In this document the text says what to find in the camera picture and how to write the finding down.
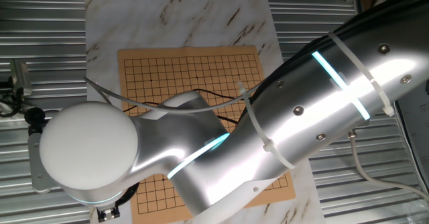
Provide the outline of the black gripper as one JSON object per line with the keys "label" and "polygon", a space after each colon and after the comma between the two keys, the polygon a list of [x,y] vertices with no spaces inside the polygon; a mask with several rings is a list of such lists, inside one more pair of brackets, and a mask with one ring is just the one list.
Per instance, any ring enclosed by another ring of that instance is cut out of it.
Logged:
{"label": "black gripper", "polygon": [[116,219],[120,217],[120,211],[116,204],[105,205],[97,207],[97,220],[98,222],[104,222],[107,219]]}

